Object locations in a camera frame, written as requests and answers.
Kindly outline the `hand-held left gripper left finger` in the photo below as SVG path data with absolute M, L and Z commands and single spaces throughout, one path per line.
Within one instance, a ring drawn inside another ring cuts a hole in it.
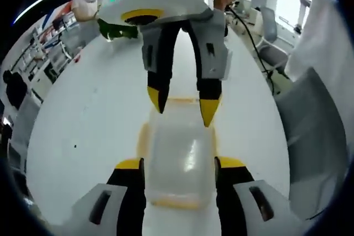
M 144 159 L 121 161 L 72 206 L 65 235 L 142 235 L 146 205 Z

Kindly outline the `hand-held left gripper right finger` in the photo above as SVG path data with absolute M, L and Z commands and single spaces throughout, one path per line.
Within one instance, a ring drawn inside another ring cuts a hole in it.
M 216 206 L 222 235 L 293 235 L 288 200 L 241 161 L 215 157 Z

